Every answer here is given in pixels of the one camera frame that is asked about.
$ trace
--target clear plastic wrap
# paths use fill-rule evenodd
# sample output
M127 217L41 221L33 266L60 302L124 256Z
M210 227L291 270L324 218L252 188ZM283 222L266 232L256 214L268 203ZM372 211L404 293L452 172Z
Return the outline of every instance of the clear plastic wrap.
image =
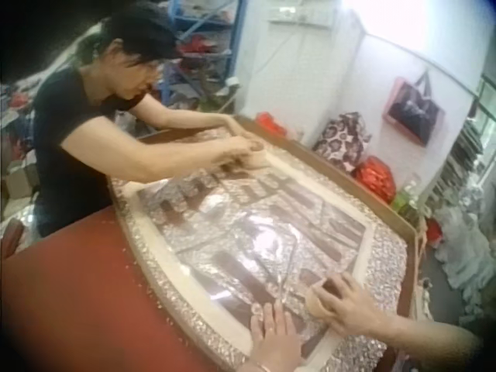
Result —
M248 328L280 298L304 356L313 351L326 328L305 311L305 292L328 270L353 271L364 224L275 168L200 171L152 184L139 199L164 249L213 301Z

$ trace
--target black hair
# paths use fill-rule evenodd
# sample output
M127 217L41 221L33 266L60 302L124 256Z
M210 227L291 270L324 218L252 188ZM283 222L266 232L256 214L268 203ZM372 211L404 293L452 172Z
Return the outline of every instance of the black hair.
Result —
M180 56L167 13L152 2L137 2L105 20L100 33L77 45L76 58L83 65L89 64L115 39L122 40L124 53L139 55L136 64Z

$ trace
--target floral handbag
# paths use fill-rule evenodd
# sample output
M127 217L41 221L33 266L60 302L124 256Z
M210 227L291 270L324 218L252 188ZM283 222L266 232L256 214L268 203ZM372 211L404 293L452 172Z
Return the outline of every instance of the floral handbag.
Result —
M350 112L340 115L338 120L329 121L313 150L335 167L351 173L360 162L370 138L361 115Z

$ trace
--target black t-shirt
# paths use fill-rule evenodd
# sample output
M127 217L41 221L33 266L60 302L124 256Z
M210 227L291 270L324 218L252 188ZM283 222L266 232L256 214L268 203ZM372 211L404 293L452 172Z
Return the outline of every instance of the black t-shirt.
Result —
M79 71L67 68L51 75L34 100L34 148L40 176L36 224L41 236L54 233L111 203L106 177L62 149L60 144L79 125L99 116L113 120L143 96L126 101L110 96L90 104Z

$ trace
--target bracelet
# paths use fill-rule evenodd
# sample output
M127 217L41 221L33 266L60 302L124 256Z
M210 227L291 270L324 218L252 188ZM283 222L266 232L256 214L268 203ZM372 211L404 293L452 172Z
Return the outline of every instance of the bracelet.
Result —
M255 360L251 360L250 363L252 363L256 368L262 370L263 372L271 372L267 367L265 367L263 364L256 362Z

